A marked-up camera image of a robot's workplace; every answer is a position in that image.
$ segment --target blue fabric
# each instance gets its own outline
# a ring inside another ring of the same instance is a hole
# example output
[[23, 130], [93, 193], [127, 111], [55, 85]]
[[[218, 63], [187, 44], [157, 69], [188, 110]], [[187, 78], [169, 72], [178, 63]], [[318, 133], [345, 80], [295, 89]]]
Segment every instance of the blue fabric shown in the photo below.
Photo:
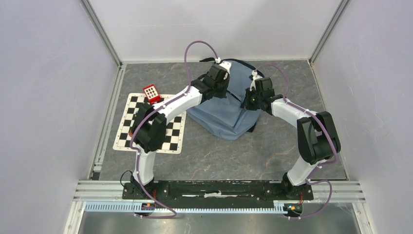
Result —
[[[251, 85], [251, 69], [235, 61], [231, 62], [228, 91], [240, 101], [245, 98], [245, 89]], [[226, 98], [216, 98], [187, 110], [187, 114], [217, 137], [236, 140], [257, 122], [261, 110], [241, 109], [240, 101], [229, 93]]]

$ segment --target floor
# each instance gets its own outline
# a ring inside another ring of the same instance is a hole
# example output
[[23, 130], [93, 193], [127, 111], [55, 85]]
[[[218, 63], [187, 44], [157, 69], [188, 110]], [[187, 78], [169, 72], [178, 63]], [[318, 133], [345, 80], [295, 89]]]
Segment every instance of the floor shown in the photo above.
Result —
[[[319, 204], [305, 204], [304, 215]], [[288, 221], [279, 214], [180, 214], [175, 219], [146, 219], [130, 213], [86, 212], [80, 234], [360, 234], [351, 203], [329, 204], [314, 218]]]
[[[289, 98], [296, 104], [322, 111], [323, 104], [307, 61], [253, 61], [255, 66], [273, 63], [290, 79]], [[204, 74], [211, 63], [190, 63], [194, 78]], [[283, 93], [285, 82], [272, 67], [260, 69], [271, 77], [276, 93]], [[119, 180], [125, 170], [133, 170], [135, 153], [112, 149], [119, 121], [129, 93], [155, 84], [161, 94], [176, 94], [188, 83], [183, 63], [128, 64], [114, 114], [109, 142], [99, 180]], [[236, 141], [215, 137], [187, 117], [182, 152], [157, 154], [154, 165], [157, 180], [274, 179], [279, 180], [299, 157], [297, 133], [281, 119], [262, 113], [252, 133]], [[315, 179], [345, 179], [341, 162], [319, 170]]]

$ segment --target checkerboard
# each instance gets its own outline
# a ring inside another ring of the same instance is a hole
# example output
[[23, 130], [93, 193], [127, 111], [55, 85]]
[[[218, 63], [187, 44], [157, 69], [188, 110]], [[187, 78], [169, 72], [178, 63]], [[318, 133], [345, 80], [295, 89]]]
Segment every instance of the checkerboard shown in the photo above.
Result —
[[[173, 95], [161, 94], [161, 101], [172, 97]], [[134, 151], [129, 148], [131, 137], [129, 136], [129, 129], [134, 122], [134, 114], [139, 110], [144, 102], [148, 102], [145, 94], [132, 93], [129, 94], [126, 101], [125, 110], [123, 111], [122, 119], [120, 120], [119, 128], [116, 133], [113, 144], [114, 150]], [[162, 148], [157, 153], [165, 154], [180, 154], [182, 149], [182, 141], [184, 137], [185, 118], [187, 112], [178, 115], [167, 125], [167, 134]]]

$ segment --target purple cable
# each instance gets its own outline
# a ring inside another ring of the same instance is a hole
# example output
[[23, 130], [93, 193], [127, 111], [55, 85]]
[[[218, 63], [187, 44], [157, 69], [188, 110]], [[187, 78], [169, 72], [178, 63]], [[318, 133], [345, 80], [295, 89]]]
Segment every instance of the purple cable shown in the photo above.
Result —
[[[326, 136], [326, 138], [327, 138], [327, 141], [328, 141], [328, 143], [329, 143], [329, 145], [330, 145], [330, 147], [331, 147], [331, 150], [333, 151], [334, 159], [333, 159], [332, 161], [329, 161], [329, 162], [320, 163], [320, 164], [318, 165], [318, 167], [321, 167], [322, 165], [329, 165], [329, 164], [336, 163], [336, 162], [338, 161], [338, 154], [337, 154], [336, 148], [335, 148], [335, 146], [334, 146], [334, 144], [333, 144], [333, 141], [332, 141], [331, 138], [330, 138], [330, 135], [329, 135], [328, 132], [327, 132], [327, 129], [325, 129], [325, 127], [324, 127], [324, 125], [322, 124], [322, 122], [321, 122], [313, 113], [311, 113], [311, 112], [309, 112], [308, 110], [306, 110], [306, 109], [304, 109], [304, 108], [302, 108], [302, 107], [300, 107], [300, 106], [298, 106], [298, 105], [296, 105], [296, 104], [294, 104], [294, 103], [292, 103], [292, 102], [290, 102], [290, 101], [287, 100], [287, 96], [286, 96], [286, 95], [287, 95], [288, 92], [289, 92], [289, 81], [288, 81], [287, 75], [286, 75], [279, 67], [277, 67], [277, 66], [274, 65], [274, 64], [269, 64], [269, 63], [268, 63], [268, 64], [264, 64], [264, 65], [259, 66], [257, 69], [255, 69], [255, 71], [257, 71], [258, 69], [260, 69], [260, 68], [262, 68], [262, 67], [264, 67], [264, 66], [271, 66], [271, 67], [276, 68], [279, 72], [281, 72], [282, 76], [284, 77], [284, 80], [285, 80], [285, 82], [287, 83], [287, 89], [285, 90], [285, 93], [283, 94], [283, 97], [282, 97], [282, 98], [284, 99], [284, 102], [285, 102], [287, 105], [290, 105], [290, 106], [296, 108], [297, 110], [302, 111], [303, 113], [308, 114], [309, 116], [311, 116], [311, 117], [317, 122], [317, 124], [320, 126], [322, 132], [325, 134], [325, 136]], [[320, 183], [323, 183], [323, 182], [328, 183], [328, 185], [330, 186], [330, 193], [329, 193], [329, 195], [328, 195], [327, 201], [325, 202], [325, 204], [323, 205], [323, 207], [322, 207], [321, 209], [319, 209], [318, 211], [316, 211], [316, 212], [314, 212], [314, 213], [312, 213], [312, 214], [304, 215], [304, 216], [301, 216], [301, 217], [290, 217], [290, 218], [293, 218], [293, 219], [302, 219], [302, 218], [312, 217], [312, 216], [314, 216], [314, 215], [319, 214], [321, 211], [323, 211], [323, 210], [327, 207], [328, 203], [330, 202], [331, 195], [333, 194], [333, 186], [331, 185], [331, 182], [330, 182], [330, 181], [328, 181], [328, 180], [319, 180], [319, 181], [310, 183], [310, 178], [313, 176], [313, 174], [315, 173], [315, 171], [316, 171], [316, 168], [315, 168], [314, 170], [312, 170], [312, 172], [308, 175], [305, 183], [308, 184], [308, 185], [316, 185], [316, 184], [320, 184]]]
[[[185, 92], [182, 93], [181, 95], [176, 96], [176, 97], [172, 98], [171, 100], [168, 100], [164, 105], [158, 107], [157, 109], [155, 109], [155, 110], [153, 110], [151, 113], [149, 113], [149, 115], [147, 115], [145, 118], [143, 118], [143, 120], [138, 124], [138, 126], [137, 126], [136, 129], [135, 129], [135, 131], [133, 132], [133, 135], [132, 135], [132, 138], [131, 138], [131, 142], [129, 143], [129, 147], [130, 147], [131, 149], [134, 149], [134, 150], [137, 151], [137, 153], [136, 153], [136, 162], [135, 162], [135, 171], [137, 171], [137, 172], [138, 172], [138, 169], [139, 169], [139, 157], [140, 157], [140, 155], [141, 155], [141, 150], [140, 150], [139, 148], [133, 146], [133, 143], [134, 143], [134, 141], [135, 141], [136, 135], [137, 135], [139, 129], [142, 127], [142, 125], [143, 125], [151, 116], [153, 116], [153, 115], [154, 115], [156, 112], [158, 112], [159, 110], [164, 109], [164, 107], [166, 107], [166, 106], [169, 105], [170, 103], [172, 103], [172, 102], [180, 99], [181, 97], [183, 97], [183, 96], [184, 96], [185, 94], [187, 94], [187, 93], [189, 92], [189, 90], [191, 89], [191, 80], [192, 80], [192, 79], [191, 79], [191, 75], [190, 75], [189, 68], [188, 68], [188, 63], [187, 63], [187, 54], [188, 54], [189, 48], [190, 48], [193, 44], [196, 44], [196, 43], [202, 43], [202, 44], [207, 45], [207, 46], [214, 52], [215, 57], [218, 58], [218, 55], [217, 55], [217, 53], [215, 52], [214, 48], [212, 48], [212, 46], [211, 46], [210, 44], [206, 43], [205, 41], [196, 40], [196, 41], [191, 42], [191, 43], [187, 46], [187, 48], [186, 48], [186, 50], [185, 50], [185, 54], [184, 54], [184, 63], [185, 63], [185, 68], [186, 68], [186, 70], [187, 70], [187, 75], [188, 75], [188, 87], [187, 87], [187, 89], [186, 89]], [[164, 205], [164, 204], [161, 203], [160, 201], [156, 200], [153, 196], [151, 196], [151, 195], [148, 193], [148, 191], [145, 189], [145, 186], [143, 186], [142, 180], [141, 180], [141, 177], [140, 177], [139, 174], [137, 175], [137, 177], [138, 177], [139, 185], [141, 186], [141, 188], [142, 188], [143, 192], [146, 194], [146, 196], [148, 196], [150, 199], [152, 199], [156, 204], [162, 206], [163, 208], [165, 208], [165, 209], [167, 209], [167, 210], [169, 210], [169, 211], [171, 211], [171, 212], [173, 213], [173, 215], [164, 215], [164, 216], [142, 216], [142, 218], [164, 219], [164, 218], [174, 218], [174, 217], [176, 217], [176, 216], [177, 216], [176, 211], [174, 211], [172, 208]]]

